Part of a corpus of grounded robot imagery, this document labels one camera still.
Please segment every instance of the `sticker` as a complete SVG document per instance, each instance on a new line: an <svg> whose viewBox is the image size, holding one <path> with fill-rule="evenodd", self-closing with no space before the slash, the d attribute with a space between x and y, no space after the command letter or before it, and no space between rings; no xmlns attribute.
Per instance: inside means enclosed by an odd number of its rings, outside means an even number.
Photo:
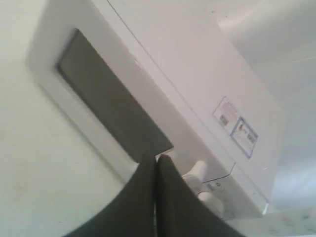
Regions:
<svg viewBox="0 0 316 237"><path fill-rule="evenodd" d="M218 122L224 127L229 135L232 134L237 122L239 121L240 114L227 97L224 97L220 104L217 106L213 115Z"/></svg>
<svg viewBox="0 0 316 237"><path fill-rule="evenodd" d="M240 118L231 134L231 138L239 146L239 148L247 155L251 157L253 149L258 140L258 135L253 129L246 123L243 118Z"/></svg>

